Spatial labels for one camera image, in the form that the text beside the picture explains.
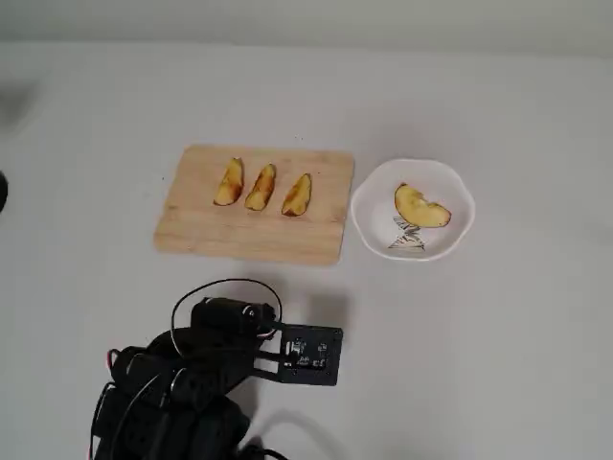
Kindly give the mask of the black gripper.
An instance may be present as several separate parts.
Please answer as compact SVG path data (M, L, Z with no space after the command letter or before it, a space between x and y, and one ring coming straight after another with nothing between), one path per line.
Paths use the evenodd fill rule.
M275 309L223 297L206 297L192 308L186 328L156 337L156 353L177 370L174 397L225 395L254 370L256 354L275 334Z

